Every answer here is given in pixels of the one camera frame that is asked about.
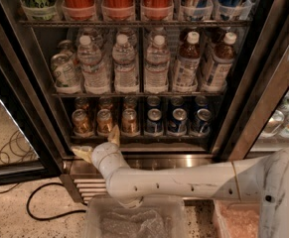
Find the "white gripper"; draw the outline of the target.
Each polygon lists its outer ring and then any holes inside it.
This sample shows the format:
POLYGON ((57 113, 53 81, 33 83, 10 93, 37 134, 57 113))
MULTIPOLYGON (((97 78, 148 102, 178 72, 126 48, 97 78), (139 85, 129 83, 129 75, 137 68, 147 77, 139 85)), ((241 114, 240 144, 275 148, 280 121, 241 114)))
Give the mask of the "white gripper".
POLYGON ((72 146, 72 152, 85 160, 91 162, 101 173, 104 179, 120 168, 128 168, 129 165, 124 160, 120 146, 120 130, 115 125, 107 137, 108 142, 96 146, 94 149, 91 146, 72 146))

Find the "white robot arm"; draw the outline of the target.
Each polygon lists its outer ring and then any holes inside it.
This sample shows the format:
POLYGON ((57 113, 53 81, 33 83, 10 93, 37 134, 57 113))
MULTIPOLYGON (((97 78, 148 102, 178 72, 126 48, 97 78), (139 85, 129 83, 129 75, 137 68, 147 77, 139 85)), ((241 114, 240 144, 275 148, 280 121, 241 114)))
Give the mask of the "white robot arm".
POLYGON ((114 127, 106 142, 71 150, 96 167, 108 194, 122 206, 137 208, 146 196, 156 194, 258 202, 258 238, 289 238, 289 148, 254 159, 145 171, 126 163, 119 137, 114 127))

